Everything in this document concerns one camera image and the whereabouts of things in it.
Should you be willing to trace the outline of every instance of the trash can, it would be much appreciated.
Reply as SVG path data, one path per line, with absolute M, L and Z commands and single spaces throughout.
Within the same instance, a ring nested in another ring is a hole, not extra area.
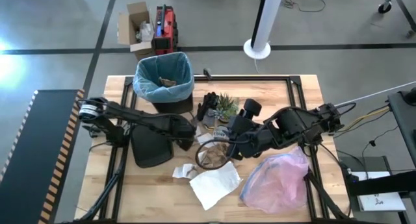
M 142 59 L 137 64 L 133 89 L 159 113 L 192 111 L 194 72 L 188 57 L 176 52 Z

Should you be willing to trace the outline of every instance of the concrete floor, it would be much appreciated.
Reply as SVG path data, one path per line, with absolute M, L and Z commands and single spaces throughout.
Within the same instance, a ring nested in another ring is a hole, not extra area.
M 259 0 L 116 0 L 103 48 L 119 48 L 117 19 L 126 4 L 146 1 L 154 18 L 155 7 L 172 5 L 177 15 L 179 46 L 242 45 L 251 37 Z M 294 0 L 301 7 L 320 7 L 315 0 Z M 403 0 L 416 16 L 416 0 Z M 270 35 L 272 45 L 412 44 L 406 39 L 408 22 L 393 1 L 393 9 L 376 13 L 382 0 L 325 0 L 319 13 L 281 7 Z M 82 88 L 97 44 L 109 0 L 0 0 L 0 50 L 27 50 L 23 55 L 0 55 L 0 162 L 4 161 L 20 126 L 31 95 L 37 89 Z M 414 54 L 409 49 L 338 49 L 273 51 L 257 61 L 261 74 L 317 74 L 326 102 L 340 103 L 415 80 Z M 32 49 L 91 49 L 85 54 L 31 55 Z M 253 60 L 243 52 L 188 53 L 195 73 L 255 74 Z M 137 59 L 129 53 L 101 54 L 89 96 L 99 96 L 107 75 L 133 75 Z M 386 96 L 358 103 L 343 117 L 356 116 L 383 105 Z M 338 149 L 360 156 L 365 144 L 395 127 L 392 115 L 336 139 Z M 64 193 L 55 220 L 72 219 L 81 189 L 91 140 L 80 131 Z M 413 168 L 398 131 L 380 138 L 367 156 L 387 155 L 392 169 Z M 410 219 L 416 220 L 406 201 Z M 354 212 L 358 219 L 398 223 L 394 213 Z

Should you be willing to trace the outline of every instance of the yellow cable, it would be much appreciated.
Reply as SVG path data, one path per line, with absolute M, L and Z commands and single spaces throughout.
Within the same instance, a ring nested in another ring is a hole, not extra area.
M 370 114 L 366 114 L 366 115 L 364 115 L 364 116 L 361 116 L 361 117 L 358 117 L 356 120 L 354 120 L 353 122 L 351 122 L 347 127 L 344 127 L 343 129 L 341 129 L 340 131 L 348 131 L 348 130 L 350 130 L 355 124 L 357 124 L 358 122 L 360 122 L 361 120 L 363 120 L 363 119 L 365 119 L 365 118 L 368 118 L 368 117 L 371 117 L 371 116 L 374 116 L 374 115 L 376 115 L 376 114 L 381 114 L 381 113 L 383 113 L 383 112 L 387 112 L 387 111 L 389 111 L 389 107 L 387 106 L 387 107 L 385 107 L 385 108 L 382 108 L 382 109 L 380 109 L 380 110 L 377 110 L 377 111 L 375 111 L 375 112 L 373 112 L 373 113 L 370 113 Z

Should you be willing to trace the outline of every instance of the succulent plant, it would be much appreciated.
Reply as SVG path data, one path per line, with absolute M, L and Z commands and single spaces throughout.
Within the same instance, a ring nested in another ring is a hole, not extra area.
M 229 119 L 231 116 L 237 114 L 239 110 L 239 100 L 233 99 L 228 94 L 220 94 L 218 104 L 216 106 L 217 119 Z
M 222 119 L 224 118 L 224 114 L 226 113 L 222 108 L 217 108 L 214 111 L 214 118 L 216 119 Z

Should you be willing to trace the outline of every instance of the plastic bag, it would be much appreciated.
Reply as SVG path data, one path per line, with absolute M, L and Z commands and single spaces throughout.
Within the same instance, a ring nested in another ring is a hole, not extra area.
M 176 85 L 164 87 L 160 78 L 176 81 Z M 185 100 L 194 89 L 194 72 L 188 57 L 177 52 L 142 59 L 137 65 L 133 89 L 151 103 Z
M 150 23 L 146 23 L 146 21 L 143 21 L 140 24 L 140 40 L 142 42 L 151 42 L 153 39 L 153 27 Z
M 306 204 L 304 176 L 309 164 L 300 147 L 267 157 L 249 176 L 240 199 L 249 207 L 279 214 Z

